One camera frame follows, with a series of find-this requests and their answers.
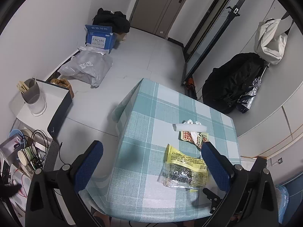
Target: white tile floor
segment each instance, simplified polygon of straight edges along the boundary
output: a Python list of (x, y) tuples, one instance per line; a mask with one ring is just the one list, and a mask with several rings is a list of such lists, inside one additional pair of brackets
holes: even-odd
[[(116, 123), (112, 121), (111, 113), (142, 78), (184, 94), (180, 84), (185, 62), (180, 46), (131, 28), (126, 41), (113, 49), (110, 56), (113, 66), (98, 88), (69, 78), (75, 97), (58, 135), (58, 141), (63, 143), (60, 154), (65, 163), (72, 163), (94, 140), (101, 141), (104, 155), (97, 167), (101, 175), (111, 170), (118, 146)], [(57, 158), (55, 169), (62, 165)], [(66, 218), (69, 224), (74, 223), (68, 213)], [(146, 226), (146, 223), (131, 224), (133, 227)], [(128, 221), (114, 219), (112, 226), (128, 226)]]

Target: table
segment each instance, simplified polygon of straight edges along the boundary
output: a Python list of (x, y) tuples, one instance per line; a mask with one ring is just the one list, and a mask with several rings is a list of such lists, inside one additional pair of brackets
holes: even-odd
[[(119, 134), (113, 170), (102, 178), (94, 173), (80, 192), (84, 202), (115, 218), (138, 222), (176, 222), (209, 216), (211, 202), (202, 191), (172, 189), (158, 181), (168, 143), (186, 155), (201, 156), (195, 145), (181, 141), (179, 132), (173, 130), (172, 124), (189, 119), (207, 126), (209, 141), (232, 164), (241, 163), (231, 118), (142, 79), (113, 111)], [(207, 187), (218, 193), (211, 176)]]

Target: white tote bag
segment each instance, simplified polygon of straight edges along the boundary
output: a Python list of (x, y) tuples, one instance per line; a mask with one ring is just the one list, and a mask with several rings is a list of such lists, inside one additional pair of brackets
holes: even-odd
[(260, 22), (255, 36), (254, 51), (262, 59), (273, 65), (278, 64), (284, 55), (287, 35), (290, 30), (289, 28), (287, 31), (275, 36), (275, 32), (282, 19), (266, 19)]

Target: blue cardboard box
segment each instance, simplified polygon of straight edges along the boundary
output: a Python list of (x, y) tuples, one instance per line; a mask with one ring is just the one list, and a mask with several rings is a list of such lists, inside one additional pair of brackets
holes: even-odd
[(117, 36), (112, 32), (111, 26), (85, 25), (85, 29), (87, 44), (104, 49), (108, 53), (113, 49)]

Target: black bag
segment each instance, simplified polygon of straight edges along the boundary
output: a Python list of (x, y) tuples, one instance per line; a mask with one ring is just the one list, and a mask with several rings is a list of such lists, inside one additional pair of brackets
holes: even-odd
[(213, 69), (202, 87), (203, 103), (229, 114), (265, 67), (265, 61), (255, 53), (235, 55), (220, 68)]
[(94, 17), (93, 25), (111, 26), (112, 32), (116, 33), (129, 33), (129, 28), (131, 27), (126, 15), (122, 12), (112, 13), (102, 8), (99, 8), (97, 15)]

